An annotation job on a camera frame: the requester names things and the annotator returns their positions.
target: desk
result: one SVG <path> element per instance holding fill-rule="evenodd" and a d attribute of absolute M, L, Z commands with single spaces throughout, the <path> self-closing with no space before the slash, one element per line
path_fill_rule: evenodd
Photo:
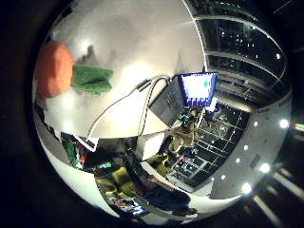
<path fill-rule="evenodd" d="M 53 30 L 53 38 L 65 43 L 76 63 L 87 54 L 86 64 L 114 70 L 112 89 L 100 96 L 71 88 L 45 103 L 46 123 L 54 129 L 85 137 L 92 123 L 111 104 L 144 79 L 157 75 L 201 70 L 200 38 L 182 1 L 117 0 L 80 1 Z M 162 90 L 160 82 L 152 100 Z M 104 114 L 92 134 L 95 138 L 137 136 L 148 88 L 135 92 Z M 168 127 L 150 110 L 143 134 Z"/>

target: chair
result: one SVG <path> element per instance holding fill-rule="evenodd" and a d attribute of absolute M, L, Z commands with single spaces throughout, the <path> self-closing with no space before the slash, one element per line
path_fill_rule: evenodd
<path fill-rule="evenodd" d="M 113 182 L 109 179 L 96 179 L 97 186 L 102 186 L 103 188 L 106 188 L 107 190 L 104 191 L 106 195 L 112 196 L 117 192 L 117 188 Z"/>
<path fill-rule="evenodd" d="M 134 192 L 134 183 L 127 174 L 125 167 L 121 167 L 119 170 L 112 174 L 114 181 L 117 184 L 118 195 L 124 199 L 133 199 L 136 197 Z"/>

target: green cloth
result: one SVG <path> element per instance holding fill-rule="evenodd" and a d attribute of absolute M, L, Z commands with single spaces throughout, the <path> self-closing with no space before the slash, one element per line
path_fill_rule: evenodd
<path fill-rule="evenodd" d="M 112 69 L 74 65 L 71 85 L 90 94 L 100 95 L 111 90 L 112 86 L 108 80 L 113 74 Z"/>
<path fill-rule="evenodd" d="M 66 150 L 67 159 L 69 163 L 74 167 L 76 167 L 76 157 L 75 157 L 75 145 L 71 141 L 63 141 L 63 146 Z"/>

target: yellow chair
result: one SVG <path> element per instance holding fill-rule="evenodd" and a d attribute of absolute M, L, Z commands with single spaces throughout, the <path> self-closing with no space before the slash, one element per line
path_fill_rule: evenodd
<path fill-rule="evenodd" d="M 165 177 L 168 171 L 170 170 L 170 167 L 167 167 L 165 165 L 168 160 L 168 156 L 162 156 L 161 162 L 156 166 L 156 171 L 158 171 L 158 173 L 161 174 L 163 177 Z"/>
<path fill-rule="evenodd" d="M 106 195 L 114 195 L 117 192 L 117 188 L 113 182 L 109 179 L 96 179 L 97 186 L 105 187 L 107 190 L 105 191 Z"/>
<path fill-rule="evenodd" d="M 114 181 L 118 187 L 118 195 L 124 199 L 133 199 L 136 197 L 134 192 L 134 183 L 130 179 L 125 167 L 121 167 L 119 170 L 112 174 Z"/>

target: computer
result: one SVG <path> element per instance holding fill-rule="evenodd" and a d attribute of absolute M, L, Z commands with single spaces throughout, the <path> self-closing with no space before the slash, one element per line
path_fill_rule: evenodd
<path fill-rule="evenodd" d="M 217 78 L 216 72 L 176 75 L 149 108 L 171 127 L 186 106 L 204 107 L 211 104 Z"/>
<path fill-rule="evenodd" d="M 199 72 L 179 75 L 181 94 L 185 106 L 206 107 L 212 102 L 218 74 Z"/>

